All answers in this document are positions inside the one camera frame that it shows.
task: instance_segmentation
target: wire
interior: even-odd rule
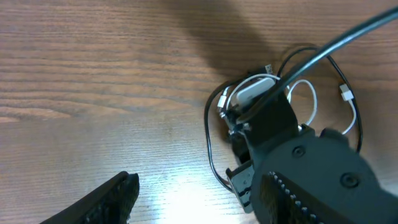
[[[238,80],[233,80],[233,81],[228,81],[225,82],[223,84],[221,84],[219,87],[217,87],[213,93],[211,93],[211,95],[209,96],[209,98],[207,99],[206,105],[205,105],[205,114],[204,114],[204,120],[205,120],[205,132],[206,132],[206,141],[207,141],[207,154],[209,157],[209,164],[210,164],[210,168],[211,171],[213,171],[214,176],[216,177],[216,179],[218,180],[218,182],[228,191],[233,192],[232,188],[229,185],[228,181],[223,179],[218,173],[217,170],[214,167],[214,163],[213,163],[213,154],[211,151],[211,141],[210,141],[210,131],[209,131],[209,110],[210,110],[210,106],[211,103],[213,102],[213,100],[217,97],[217,95],[219,93],[221,93],[225,88],[231,86],[231,85],[235,85],[239,82],[241,82],[243,79],[240,78]]]
[[[241,83],[239,83],[239,85],[237,85],[237,86],[235,87],[235,89],[231,92],[231,94],[229,94],[229,97],[228,97],[228,99],[227,99],[227,101],[226,101],[226,109],[228,110],[228,108],[229,108],[229,104],[231,103],[232,96],[233,96],[244,84],[246,84],[247,82],[250,82],[252,79],[255,79],[255,78],[264,78],[264,77],[273,78],[273,79],[275,79],[275,80],[280,80],[280,78],[277,77],[277,76],[275,76],[275,75],[265,74],[265,73],[253,75],[253,76],[251,76],[251,77],[249,77],[249,78],[243,80]],[[288,94],[288,95],[287,95],[287,99],[288,99],[289,102],[290,102],[290,97],[291,97],[291,95]]]
[[[306,125],[310,125],[310,123],[313,121],[315,115],[317,115],[317,108],[318,108],[317,93],[316,93],[316,91],[315,91],[313,85],[312,85],[308,80],[299,80],[299,81],[295,82],[295,83],[292,85],[291,89],[289,90],[289,94],[288,94],[288,95],[291,95],[291,94],[292,94],[294,88],[295,88],[295,87],[297,86],[297,84],[299,84],[299,83],[306,83],[306,84],[310,87],[311,92],[312,92],[312,96],[313,96],[313,110],[312,110],[312,114],[311,114],[310,119],[305,123]]]
[[[301,49],[296,50],[295,52],[292,52],[289,56],[287,56],[287,58],[282,62],[282,65],[279,68],[278,74],[277,76],[280,77],[282,75],[282,71],[285,68],[287,62],[289,62],[289,60],[296,54],[303,52],[305,50],[318,50],[317,47],[312,46],[312,47],[303,47]],[[358,120],[358,133],[359,133],[359,137],[358,137],[358,143],[356,146],[356,152],[359,153],[361,151],[362,148],[362,141],[363,141],[363,128],[362,128],[362,120],[361,120],[361,114],[359,113],[359,108],[358,108],[358,104],[356,103],[356,97],[354,95],[353,89],[351,87],[351,85],[349,84],[348,79],[346,78],[346,76],[344,75],[344,73],[341,71],[340,67],[337,65],[336,61],[330,56],[328,55],[326,57],[329,62],[331,63],[331,65],[333,66],[333,68],[335,68],[336,72],[339,74],[340,78],[343,80],[343,82],[345,84],[347,84],[348,88],[351,90],[354,98],[352,99],[353,105],[355,107],[355,111],[356,111],[356,118]]]
[[[297,77],[302,75],[304,71],[308,68],[316,64],[320,59],[330,55],[334,51],[342,48],[346,44],[351,41],[361,37],[368,32],[387,24],[390,21],[398,18],[398,6],[394,7],[386,12],[377,15],[364,23],[348,30],[344,34],[341,34],[339,37],[335,38],[331,42],[325,44],[322,48],[317,50],[315,54],[313,54],[308,59],[304,60],[301,63],[296,64],[286,73],[286,75],[278,82],[278,84],[274,85],[270,90],[269,94],[260,98],[259,101],[255,105],[253,105],[248,112],[242,114],[238,119],[237,123],[244,123],[260,112],[261,108],[267,105],[270,101],[274,100],[280,93],[283,92],[285,87],[290,84]]]
[[[348,103],[351,106],[351,109],[353,109],[354,117],[353,117],[353,121],[351,122],[351,124],[349,124],[348,128],[346,130],[344,130],[342,132],[342,134],[346,134],[354,126],[355,121],[356,121],[356,110],[355,110],[355,106],[353,104],[353,101],[352,100],[348,100]]]

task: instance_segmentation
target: wooden surface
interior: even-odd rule
[[[324,44],[395,4],[2,0],[0,223],[38,223],[122,170],[142,180],[135,222],[254,222],[208,166],[208,95],[248,69],[271,63],[277,70],[295,45]],[[363,156],[395,194],[397,37],[393,22],[333,54],[357,96]],[[351,111],[334,71],[322,62],[307,78],[319,98],[312,126],[344,129]],[[298,87],[301,122],[311,106],[310,92]],[[212,121],[223,173],[236,164]],[[355,146],[356,131],[349,137]]]

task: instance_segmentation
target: wood grain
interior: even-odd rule
[[[141,176],[134,222],[254,222],[208,167],[207,97],[225,80],[269,63],[277,70],[298,44],[324,44],[395,4],[2,0],[0,223],[40,222],[121,170]],[[333,54],[356,93],[363,156],[395,194],[397,37],[393,22]],[[336,73],[320,62],[306,78],[319,99],[312,126],[343,130],[351,111]],[[292,105],[304,122],[312,110],[305,86]],[[223,173],[236,163],[215,117],[211,124]]]

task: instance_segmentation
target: black cable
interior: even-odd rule
[[[350,29],[331,42],[327,43],[308,59],[293,66],[293,68],[291,68],[286,75],[284,75],[280,81],[269,90],[269,94],[260,98],[260,100],[258,100],[246,113],[242,114],[236,120],[236,122],[245,123],[246,121],[252,119],[261,111],[261,108],[265,107],[265,105],[267,105],[269,102],[276,99],[277,96],[285,90],[288,84],[294,81],[297,77],[301,76],[304,71],[316,64],[320,59],[330,55],[334,51],[345,46],[358,37],[361,37],[362,35],[367,34],[368,32],[397,18],[398,6],[369,19],[368,21]]]
[[[216,171],[215,167],[214,167],[214,163],[213,163],[213,155],[211,152],[211,141],[210,141],[210,131],[209,131],[209,110],[210,110],[210,106],[211,103],[213,102],[213,100],[217,97],[217,95],[219,93],[221,93],[225,88],[231,86],[231,85],[235,85],[239,82],[241,82],[243,79],[240,78],[238,80],[233,80],[233,81],[228,81],[225,82],[223,84],[221,84],[219,87],[216,88],[216,90],[211,93],[211,95],[209,96],[209,98],[207,99],[206,105],[205,105],[205,132],[206,132],[206,141],[207,141],[207,154],[209,157],[209,163],[210,163],[210,168],[211,171],[213,171],[214,176],[216,177],[216,179],[220,182],[220,184],[225,187],[225,189],[229,190],[230,192],[233,193],[233,190],[229,185],[228,181],[223,179]]]
[[[279,70],[278,70],[278,74],[277,76],[280,77],[282,75],[282,71],[284,69],[284,67],[286,66],[287,62],[294,56],[297,55],[300,52],[303,52],[305,50],[318,50],[317,47],[303,47],[301,49],[296,50],[295,52],[291,53],[289,56],[287,56],[287,58],[282,62],[282,65],[280,66]],[[341,77],[341,79],[343,80],[343,82],[345,84],[347,84],[349,90],[351,90],[354,98],[352,99],[353,101],[353,105],[354,108],[356,110],[356,119],[358,122],[358,132],[359,132],[359,137],[358,137],[358,143],[356,146],[356,152],[359,153],[361,151],[362,148],[362,141],[363,141],[363,129],[362,129],[362,120],[361,120],[361,115],[359,113],[359,108],[358,108],[358,104],[356,103],[356,97],[354,95],[354,91],[351,88],[351,85],[349,84],[347,78],[345,77],[344,73],[341,71],[340,67],[337,65],[337,63],[335,62],[335,60],[330,56],[326,56],[327,59],[329,60],[329,62],[331,63],[331,65],[333,66],[333,68],[335,68],[335,70],[337,71],[337,73],[339,74],[339,76]]]

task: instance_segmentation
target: black screw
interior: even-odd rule
[[[359,185],[359,178],[354,173],[345,173],[340,178],[340,183],[346,188],[355,188]]]
[[[292,152],[294,158],[300,158],[304,156],[304,154],[305,154],[305,149],[302,146],[295,147]]]

